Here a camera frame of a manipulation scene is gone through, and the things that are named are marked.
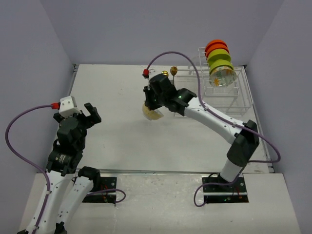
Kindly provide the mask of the blue yellow patterned bowl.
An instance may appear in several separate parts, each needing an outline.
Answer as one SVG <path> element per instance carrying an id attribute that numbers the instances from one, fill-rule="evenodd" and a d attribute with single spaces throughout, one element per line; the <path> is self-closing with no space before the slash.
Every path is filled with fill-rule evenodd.
<path id="1" fill-rule="evenodd" d="M 163 113 L 159 110 L 150 110 L 145 103 L 142 105 L 142 113 L 143 115 L 150 121 L 158 120 L 164 117 Z"/>

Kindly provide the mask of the floral white bowl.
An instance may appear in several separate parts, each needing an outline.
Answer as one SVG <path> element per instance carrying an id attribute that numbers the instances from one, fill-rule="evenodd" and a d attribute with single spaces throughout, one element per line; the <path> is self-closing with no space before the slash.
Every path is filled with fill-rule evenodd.
<path id="1" fill-rule="evenodd" d="M 237 74 L 231 67 L 220 66 L 215 68 L 209 78 L 209 83 L 213 87 L 226 87 L 232 84 L 237 78 Z"/>

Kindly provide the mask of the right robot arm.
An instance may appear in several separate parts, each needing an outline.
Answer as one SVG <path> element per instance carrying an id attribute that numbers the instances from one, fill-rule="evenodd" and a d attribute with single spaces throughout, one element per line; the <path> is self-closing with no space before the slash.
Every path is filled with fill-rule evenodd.
<path id="1" fill-rule="evenodd" d="M 233 188 L 234 179 L 247 166 L 259 145 L 257 124 L 252 120 L 243 122 L 223 114 L 200 101 L 194 92 L 186 88 L 176 89 L 164 74 L 152 77 L 143 92 L 144 105 L 149 111 L 158 114 L 159 108 L 166 107 L 173 113 L 202 123 L 230 144 L 227 161 L 218 176 L 217 185 L 224 192 Z"/>

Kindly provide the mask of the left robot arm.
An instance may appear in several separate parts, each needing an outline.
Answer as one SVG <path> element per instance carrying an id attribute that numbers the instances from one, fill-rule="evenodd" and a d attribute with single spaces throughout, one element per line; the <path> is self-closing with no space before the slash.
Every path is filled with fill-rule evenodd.
<path id="1" fill-rule="evenodd" d="M 59 112 L 57 138 L 48 157 L 45 175 L 48 178 L 39 205 L 23 234 L 65 234 L 67 226 L 86 195 L 101 187 L 99 170 L 84 167 L 68 194 L 66 190 L 75 175 L 85 148 L 87 130 L 101 123 L 96 107 L 84 104 L 86 116 L 71 101 L 55 105 Z"/>

